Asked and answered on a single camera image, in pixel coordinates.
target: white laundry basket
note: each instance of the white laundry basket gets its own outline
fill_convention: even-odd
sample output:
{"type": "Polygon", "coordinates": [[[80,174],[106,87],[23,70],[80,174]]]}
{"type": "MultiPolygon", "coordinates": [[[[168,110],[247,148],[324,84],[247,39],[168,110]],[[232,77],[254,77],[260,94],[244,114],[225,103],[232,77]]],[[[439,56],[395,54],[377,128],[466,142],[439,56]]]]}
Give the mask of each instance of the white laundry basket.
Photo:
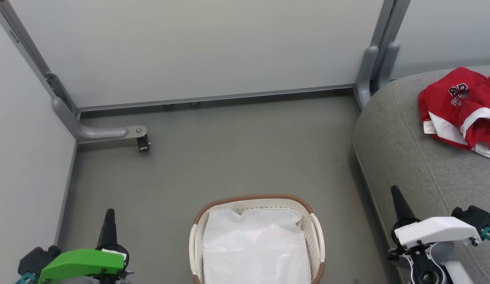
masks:
{"type": "Polygon", "coordinates": [[[205,284],[203,272],[203,232],[207,225],[210,209],[227,208],[241,214],[243,211],[254,208],[290,208],[302,216],[301,229],[306,239],[312,284],[319,283],[324,274],[324,257],[326,254],[324,235],[319,220],[313,214],[308,203],[301,198],[288,194],[258,194],[239,196],[214,201],[201,209],[194,220],[189,238],[190,269],[195,284],[205,284]]]}

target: white bag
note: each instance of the white bag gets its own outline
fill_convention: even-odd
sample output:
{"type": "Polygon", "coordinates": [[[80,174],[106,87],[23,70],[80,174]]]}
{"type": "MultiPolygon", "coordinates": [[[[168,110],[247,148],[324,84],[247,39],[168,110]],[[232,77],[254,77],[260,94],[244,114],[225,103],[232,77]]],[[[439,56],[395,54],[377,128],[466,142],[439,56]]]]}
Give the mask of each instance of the white bag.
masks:
{"type": "Polygon", "coordinates": [[[206,284],[309,284],[301,214],[289,208],[209,212],[203,234],[206,284]]]}

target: gray floor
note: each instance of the gray floor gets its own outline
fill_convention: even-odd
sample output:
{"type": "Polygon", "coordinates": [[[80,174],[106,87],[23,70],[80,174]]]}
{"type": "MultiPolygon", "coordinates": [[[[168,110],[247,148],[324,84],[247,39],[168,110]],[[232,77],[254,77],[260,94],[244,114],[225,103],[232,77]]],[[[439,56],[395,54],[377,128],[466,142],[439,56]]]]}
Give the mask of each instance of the gray floor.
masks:
{"type": "Polygon", "coordinates": [[[79,147],[59,244],[93,248],[106,209],[129,250],[133,283],[193,282],[189,231],[207,203],[231,196],[295,194],[319,217],[323,284],[396,283],[351,137],[359,111],[348,90],[250,102],[149,108],[83,119],[144,124],[151,150],[79,147]]]}

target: basket handle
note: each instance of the basket handle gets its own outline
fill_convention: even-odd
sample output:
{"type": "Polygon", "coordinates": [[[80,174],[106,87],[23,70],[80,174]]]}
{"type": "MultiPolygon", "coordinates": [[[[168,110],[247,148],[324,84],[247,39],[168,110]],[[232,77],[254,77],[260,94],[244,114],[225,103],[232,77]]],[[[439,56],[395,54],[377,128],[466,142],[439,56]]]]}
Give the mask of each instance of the basket handle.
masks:
{"type": "Polygon", "coordinates": [[[319,219],[315,214],[310,214],[313,218],[313,222],[315,223],[315,230],[317,231],[317,238],[319,240],[319,249],[320,249],[320,262],[324,262],[326,258],[326,244],[324,243],[324,234],[322,234],[322,226],[320,225],[319,219]]]}
{"type": "Polygon", "coordinates": [[[190,230],[189,237],[189,261],[190,261],[190,270],[192,270],[192,275],[196,275],[196,255],[194,254],[194,246],[196,245],[196,227],[197,225],[192,225],[192,229],[190,230]]]}

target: couch cushion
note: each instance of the couch cushion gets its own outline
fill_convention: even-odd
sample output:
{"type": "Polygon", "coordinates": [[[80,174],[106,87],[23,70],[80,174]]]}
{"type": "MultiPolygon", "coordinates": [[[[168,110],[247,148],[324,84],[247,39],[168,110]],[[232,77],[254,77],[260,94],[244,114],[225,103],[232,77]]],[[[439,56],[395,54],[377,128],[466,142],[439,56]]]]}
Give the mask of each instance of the couch cushion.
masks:
{"type": "MultiPolygon", "coordinates": [[[[490,66],[469,68],[486,76],[490,66]]],[[[353,143],[389,244],[396,221],[390,187],[397,185],[416,217],[450,216],[455,207],[490,212],[490,158],[424,134],[418,95],[451,70],[398,79],[379,90],[362,112],[353,143]]],[[[475,284],[490,283],[490,242],[456,245],[475,284]]]]}

